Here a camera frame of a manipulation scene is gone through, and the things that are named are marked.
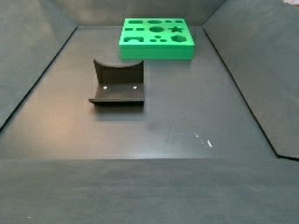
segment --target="shape sorter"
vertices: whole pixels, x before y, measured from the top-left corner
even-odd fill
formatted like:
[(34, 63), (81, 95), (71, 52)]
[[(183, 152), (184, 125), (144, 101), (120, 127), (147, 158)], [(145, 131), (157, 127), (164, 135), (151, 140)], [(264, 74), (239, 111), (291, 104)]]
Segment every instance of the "shape sorter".
[(193, 41), (181, 18), (127, 18), (119, 40), (123, 60), (191, 60)]

